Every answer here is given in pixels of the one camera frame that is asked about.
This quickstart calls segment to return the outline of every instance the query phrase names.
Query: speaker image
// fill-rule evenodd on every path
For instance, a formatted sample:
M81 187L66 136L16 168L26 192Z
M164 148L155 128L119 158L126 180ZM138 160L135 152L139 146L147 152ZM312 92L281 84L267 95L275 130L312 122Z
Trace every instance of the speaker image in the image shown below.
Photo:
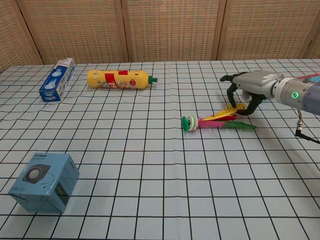
M41 179L45 177L49 169L50 169L49 165L45 165L45 164L33 165L30 167L28 172L24 175L24 177L22 178L22 181L31 183L31 184L36 184L37 182L39 182Z

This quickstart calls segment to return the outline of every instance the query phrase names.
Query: blue box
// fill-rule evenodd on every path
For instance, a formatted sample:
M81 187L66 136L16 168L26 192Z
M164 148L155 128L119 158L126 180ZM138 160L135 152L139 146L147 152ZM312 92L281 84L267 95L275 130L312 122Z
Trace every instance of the blue box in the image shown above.
M73 58L59 60L39 89L44 102L60 101L75 69Z
M8 194L28 212L63 213L78 177L69 154L36 152Z

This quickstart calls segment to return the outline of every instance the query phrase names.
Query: green feather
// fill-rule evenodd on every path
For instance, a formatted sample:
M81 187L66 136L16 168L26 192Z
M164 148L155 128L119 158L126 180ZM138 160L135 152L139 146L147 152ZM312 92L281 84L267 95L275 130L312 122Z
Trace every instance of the green feather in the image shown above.
M224 127L233 127L237 129L256 129L256 126L250 125L241 121L226 121L223 125Z

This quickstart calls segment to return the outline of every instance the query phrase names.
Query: green bottle cap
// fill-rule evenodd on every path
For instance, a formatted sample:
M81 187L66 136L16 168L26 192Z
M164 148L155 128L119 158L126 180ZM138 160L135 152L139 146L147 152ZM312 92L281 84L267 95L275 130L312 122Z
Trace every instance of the green bottle cap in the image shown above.
M183 116L182 117L182 127L183 127L183 129L185 130L185 131L189 131L189 129L190 129L190 126L189 126L189 121L188 121L188 119L185 117L185 116Z
M158 82L158 78L153 77L153 76L149 76L148 77L148 84L153 84L153 83L156 83L156 82Z

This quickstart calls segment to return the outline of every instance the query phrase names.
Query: green led light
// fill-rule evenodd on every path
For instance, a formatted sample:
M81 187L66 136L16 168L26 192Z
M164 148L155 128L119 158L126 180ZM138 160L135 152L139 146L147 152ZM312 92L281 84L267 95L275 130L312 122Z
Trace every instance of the green led light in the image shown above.
M293 93L291 93L291 97L293 99L297 99L299 97L299 93L297 91L294 91Z

